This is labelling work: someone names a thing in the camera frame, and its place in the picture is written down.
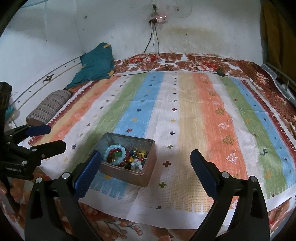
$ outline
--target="colorful bedsheet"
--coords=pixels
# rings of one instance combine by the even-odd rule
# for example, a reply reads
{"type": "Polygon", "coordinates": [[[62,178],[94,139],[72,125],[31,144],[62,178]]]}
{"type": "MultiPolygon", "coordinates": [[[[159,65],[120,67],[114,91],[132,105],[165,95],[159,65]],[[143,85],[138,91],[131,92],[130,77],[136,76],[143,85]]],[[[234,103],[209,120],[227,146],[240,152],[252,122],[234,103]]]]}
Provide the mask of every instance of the colorful bedsheet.
{"type": "Polygon", "coordinates": [[[268,210],[295,193],[295,140],[247,79],[151,71],[88,83],[83,89],[83,95],[55,121],[52,132],[30,142],[66,142],[64,154],[40,167],[49,177],[57,178],[84,162],[105,132],[151,138],[157,149],[146,188],[98,172],[80,200],[93,208],[166,229],[197,228],[213,199],[190,165],[194,149],[236,178],[255,175],[268,210]]]}

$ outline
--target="yellow curtain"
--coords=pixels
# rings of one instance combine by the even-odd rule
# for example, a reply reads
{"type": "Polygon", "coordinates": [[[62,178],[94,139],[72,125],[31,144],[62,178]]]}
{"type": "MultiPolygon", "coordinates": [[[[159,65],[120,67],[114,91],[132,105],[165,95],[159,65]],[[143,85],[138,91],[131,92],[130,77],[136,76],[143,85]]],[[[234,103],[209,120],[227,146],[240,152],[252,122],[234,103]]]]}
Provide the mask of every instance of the yellow curtain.
{"type": "Polygon", "coordinates": [[[296,81],[295,34],[283,15],[268,0],[263,1],[261,34],[268,46],[267,61],[296,81]]]}

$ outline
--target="teal cloth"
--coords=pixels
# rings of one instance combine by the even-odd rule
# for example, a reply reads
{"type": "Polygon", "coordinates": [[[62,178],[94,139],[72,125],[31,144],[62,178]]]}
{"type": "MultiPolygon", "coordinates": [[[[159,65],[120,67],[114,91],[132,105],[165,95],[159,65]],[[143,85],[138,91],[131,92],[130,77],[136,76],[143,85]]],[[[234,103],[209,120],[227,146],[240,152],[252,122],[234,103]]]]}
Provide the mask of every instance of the teal cloth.
{"type": "Polygon", "coordinates": [[[14,110],[15,110],[15,109],[14,109],[11,105],[8,106],[8,109],[7,109],[6,113],[5,113],[5,123],[6,123],[6,122],[8,121],[8,119],[12,116],[14,110]]]}
{"type": "Polygon", "coordinates": [[[109,79],[109,72],[114,70],[114,58],[111,45],[104,48],[106,43],[100,43],[92,51],[80,57],[83,68],[76,73],[74,79],[66,88],[80,85],[88,80],[109,79]]]}

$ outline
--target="power strip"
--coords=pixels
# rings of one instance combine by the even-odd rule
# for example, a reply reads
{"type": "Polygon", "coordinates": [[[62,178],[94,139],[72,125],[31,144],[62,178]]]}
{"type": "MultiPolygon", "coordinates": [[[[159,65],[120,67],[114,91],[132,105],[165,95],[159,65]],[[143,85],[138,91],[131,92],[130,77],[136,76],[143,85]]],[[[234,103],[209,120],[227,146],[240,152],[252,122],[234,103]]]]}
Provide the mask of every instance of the power strip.
{"type": "Polygon", "coordinates": [[[156,14],[151,16],[151,20],[152,22],[157,21],[158,23],[165,23],[167,21],[167,16],[165,14],[156,14]]]}

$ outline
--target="power outlet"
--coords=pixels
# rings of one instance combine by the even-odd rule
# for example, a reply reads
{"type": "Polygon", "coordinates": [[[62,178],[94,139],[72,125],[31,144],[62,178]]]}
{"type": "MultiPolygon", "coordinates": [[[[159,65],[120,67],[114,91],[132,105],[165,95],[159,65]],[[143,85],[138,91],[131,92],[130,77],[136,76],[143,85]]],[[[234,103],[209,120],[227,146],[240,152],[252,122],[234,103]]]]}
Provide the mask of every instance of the power outlet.
{"type": "Polygon", "coordinates": [[[159,9],[159,4],[158,4],[158,2],[157,2],[156,0],[152,0],[152,1],[151,1],[151,10],[154,11],[154,8],[153,8],[154,5],[156,6],[156,10],[159,9]]]}

